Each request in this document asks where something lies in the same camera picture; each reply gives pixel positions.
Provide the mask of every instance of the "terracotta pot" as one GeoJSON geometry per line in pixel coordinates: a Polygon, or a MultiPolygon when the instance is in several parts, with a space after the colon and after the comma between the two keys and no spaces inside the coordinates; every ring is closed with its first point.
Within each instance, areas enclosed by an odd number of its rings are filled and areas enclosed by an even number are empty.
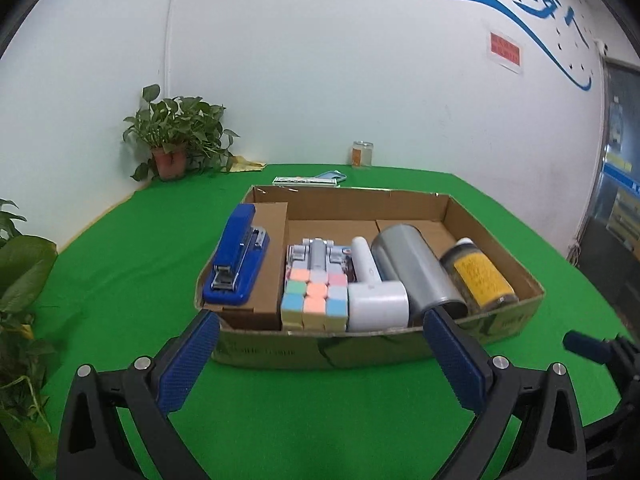
{"type": "Polygon", "coordinates": [[[184,144],[176,146],[171,153],[165,153],[163,148],[152,148],[151,153],[156,160],[161,180],[177,180],[184,177],[184,171],[187,167],[184,144]]]}

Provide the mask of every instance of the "metal screw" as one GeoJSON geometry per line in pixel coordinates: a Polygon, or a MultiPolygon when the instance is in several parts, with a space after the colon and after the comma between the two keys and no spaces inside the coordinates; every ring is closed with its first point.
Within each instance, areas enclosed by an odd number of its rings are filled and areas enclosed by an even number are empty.
{"type": "Polygon", "coordinates": [[[506,357],[502,357],[501,355],[497,355],[493,358],[492,362],[496,368],[500,368],[500,370],[505,370],[509,367],[509,360],[506,357]]]}
{"type": "Polygon", "coordinates": [[[91,367],[89,365],[82,365],[78,368],[78,377],[87,377],[91,373],[91,367]]]}
{"type": "Polygon", "coordinates": [[[147,356],[139,357],[133,363],[133,366],[136,370],[146,370],[151,366],[151,359],[149,359],[147,356]]]}
{"type": "Polygon", "coordinates": [[[554,363],[552,368],[558,375],[564,375],[566,373],[566,367],[562,363],[554,363]]]}

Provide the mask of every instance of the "glass door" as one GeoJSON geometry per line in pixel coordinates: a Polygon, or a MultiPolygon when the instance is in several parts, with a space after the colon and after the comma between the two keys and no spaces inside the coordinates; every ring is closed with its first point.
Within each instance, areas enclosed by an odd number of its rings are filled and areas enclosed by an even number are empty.
{"type": "Polygon", "coordinates": [[[607,62],[605,73],[603,164],[578,268],[640,333],[640,72],[607,62]]]}

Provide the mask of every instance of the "yellow label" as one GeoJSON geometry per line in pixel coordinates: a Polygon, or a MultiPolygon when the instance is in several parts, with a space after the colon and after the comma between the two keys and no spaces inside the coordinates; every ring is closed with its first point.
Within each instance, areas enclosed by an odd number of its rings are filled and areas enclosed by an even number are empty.
{"type": "Polygon", "coordinates": [[[486,307],[502,296],[514,294],[509,282],[485,254],[468,254],[453,265],[480,308],[486,307]]]}
{"type": "Polygon", "coordinates": [[[353,148],[351,150],[351,165],[359,166],[361,164],[362,159],[362,151],[357,148],[353,148]]]}
{"type": "Polygon", "coordinates": [[[627,162],[624,158],[612,152],[607,152],[604,156],[604,160],[605,162],[613,164],[619,170],[626,171],[627,173],[631,172],[633,169],[631,162],[627,162]]]}

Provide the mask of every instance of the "white wall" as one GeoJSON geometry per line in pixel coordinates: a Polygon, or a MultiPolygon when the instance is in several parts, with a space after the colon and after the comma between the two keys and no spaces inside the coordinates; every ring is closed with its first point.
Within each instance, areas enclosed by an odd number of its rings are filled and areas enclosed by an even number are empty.
{"type": "Polygon", "coordinates": [[[338,164],[372,140],[377,165],[458,174],[565,253],[593,184],[602,74],[595,49],[556,26],[571,5],[590,43],[637,59],[599,0],[560,0],[555,20],[518,14],[577,80],[594,71],[588,92],[475,2],[170,1],[41,0],[0,59],[0,196],[25,232],[64,244],[136,189],[122,118],[164,82],[225,104],[248,158],[338,164]],[[521,45],[522,75],[488,60],[490,30],[521,45]]]}
{"type": "Polygon", "coordinates": [[[518,15],[576,79],[593,70],[588,92],[513,21],[459,0],[176,0],[169,92],[224,103],[254,160],[343,163],[365,139],[377,165],[455,173],[566,253],[591,192],[602,77],[563,19],[571,5],[592,43],[589,7],[560,1],[555,20],[518,15]],[[488,60],[490,30],[523,47],[523,75],[488,60]]]}
{"type": "Polygon", "coordinates": [[[591,7],[593,35],[609,47],[608,56],[640,67],[640,58],[602,0],[584,0],[591,7]]]}
{"type": "Polygon", "coordinates": [[[162,82],[169,0],[40,0],[0,59],[0,197],[65,244],[136,189],[122,119],[162,82]]]}

